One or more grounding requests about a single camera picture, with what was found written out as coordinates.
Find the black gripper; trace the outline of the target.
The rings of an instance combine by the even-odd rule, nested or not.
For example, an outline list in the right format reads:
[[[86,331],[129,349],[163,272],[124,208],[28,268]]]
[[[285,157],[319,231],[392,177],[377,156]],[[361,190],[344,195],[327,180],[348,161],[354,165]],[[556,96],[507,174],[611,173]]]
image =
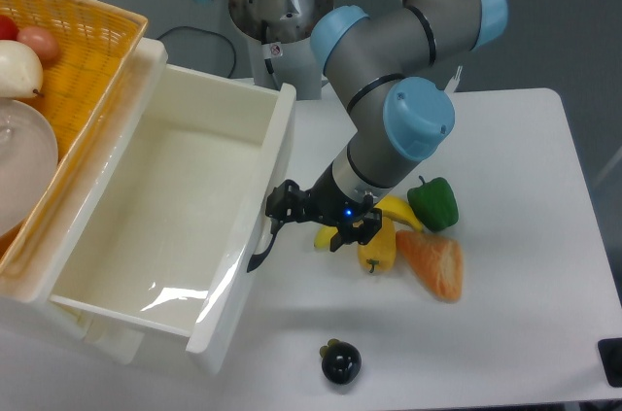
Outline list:
[[[265,215],[271,219],[270,233],[276,236],[287,223],[321,223],[337,228],[330,238],[329,250],[344,245],[366,245],[382,228],[382,211],[372,208],[369,197],[361,200],[347,196],[332,177],[320,177],[306,191],[293,180],[285,180],[267,197]]]

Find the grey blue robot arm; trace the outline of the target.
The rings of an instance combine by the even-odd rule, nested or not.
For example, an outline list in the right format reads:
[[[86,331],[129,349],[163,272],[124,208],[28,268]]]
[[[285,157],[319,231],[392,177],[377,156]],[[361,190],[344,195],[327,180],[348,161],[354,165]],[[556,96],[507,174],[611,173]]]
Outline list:
[[[324,0],[229,0],[229,10],[259,41],[271,86],[327,80],[356,127],[312,188],[288,180],[265,207],[273,232],[334,227],[333,249],[369,242],[381,226],[377,203],[453,129],[451,101],[419,71],[497,39],[508,20],[507,0],[401,0],[377,19]]]

